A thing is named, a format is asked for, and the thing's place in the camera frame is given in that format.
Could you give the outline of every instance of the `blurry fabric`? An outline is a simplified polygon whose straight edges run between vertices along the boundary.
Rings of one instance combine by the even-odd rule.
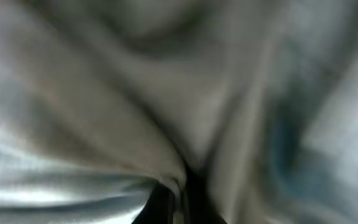
[[[358,217],[325,179],[358,175],[325,166],[357,53],[356,0],[0,1],[0,223],[131,222],[185,163],[228,224],[284,207],[260,164],[289,210]]]

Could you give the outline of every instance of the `gray fabric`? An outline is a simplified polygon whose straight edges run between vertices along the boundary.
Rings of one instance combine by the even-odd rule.
[[[184,162],[228,224],[263,223],[269,103],[322,123],[304,148],[325,151],[320,109],[358,51],[354,0],[34,4],[0,1],[0,223],[113,222],[156,181],[179,195]]]
[[[0,173],[9,174],[0,175],[0,209],[129,200],[147,195],[150,179],[178,194],[181,155],[200,174],[212,166],[214,204],[241,222],[238,211],[254,205],[252,172],[241,170],[252,170],[257,149],[261,58],[279,1],[128,1],[111,16],[93,2],[48,1],[41,10],[0,2]],[[37,222],[75,215],[54,212],[40,211]],[[78,213],[75,223],[88,223]],[[24,211],[0,214],[0,222],[34,222]]]
[[[275,208],[295,223],[358,223],[358,1],[292,1],[288,15],[272,102],[300,142],[292,198]]]

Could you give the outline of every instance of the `wrinkled cloth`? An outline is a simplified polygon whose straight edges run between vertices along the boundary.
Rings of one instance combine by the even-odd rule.
[[[185,164],[228,224],[263,223],[266,142],[274,191],[335,210],[314,169],[286,176],[275,160],[293,152],[265,127],[326,153],[325,100],[356,52],[356,0],[0,1],[0,223],[133,219],[156,182],[179,196]]]

